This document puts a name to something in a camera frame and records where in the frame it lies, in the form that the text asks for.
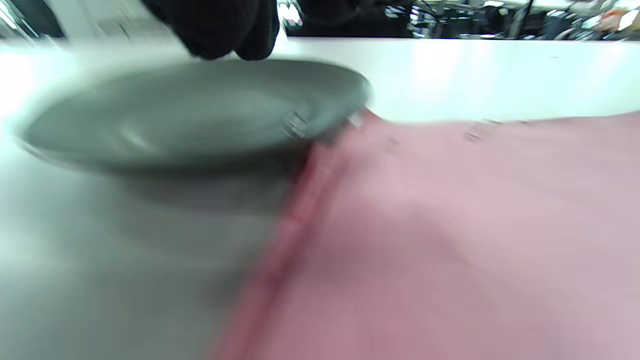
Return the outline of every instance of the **gray plate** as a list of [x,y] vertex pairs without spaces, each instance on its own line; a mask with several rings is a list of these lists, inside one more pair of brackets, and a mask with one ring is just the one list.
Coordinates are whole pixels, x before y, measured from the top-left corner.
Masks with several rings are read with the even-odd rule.
[[19,138],[38,157],[81,167],[215,167],[312,140],[363,108],[368,89],[323,63],[181,64],[61,99]]

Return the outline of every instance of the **pink towel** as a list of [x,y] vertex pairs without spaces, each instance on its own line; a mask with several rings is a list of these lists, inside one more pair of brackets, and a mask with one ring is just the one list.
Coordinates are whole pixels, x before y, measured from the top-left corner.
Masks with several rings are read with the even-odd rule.
[[640,359],[640,113],[317,148],[221,360]]

